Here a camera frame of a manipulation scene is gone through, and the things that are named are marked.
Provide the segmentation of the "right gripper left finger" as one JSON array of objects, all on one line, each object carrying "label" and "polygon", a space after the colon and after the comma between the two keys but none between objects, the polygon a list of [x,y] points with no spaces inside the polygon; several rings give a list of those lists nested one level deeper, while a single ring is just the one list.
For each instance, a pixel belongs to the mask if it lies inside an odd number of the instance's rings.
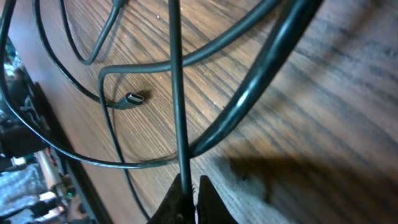
[{"label": "right gripper left finger", "polygon": [[177,174],[157,211],[147,224],[183,224],[182,186]]}]

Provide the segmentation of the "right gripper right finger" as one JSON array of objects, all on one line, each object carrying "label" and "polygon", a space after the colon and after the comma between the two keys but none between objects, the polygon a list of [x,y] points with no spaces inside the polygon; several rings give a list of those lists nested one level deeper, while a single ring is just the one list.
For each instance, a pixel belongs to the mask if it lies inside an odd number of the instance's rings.
[{"label": "right gripper right finger", "polygon": [[237,224],[206,175],[200,177],[197,212],[199,224]]}]

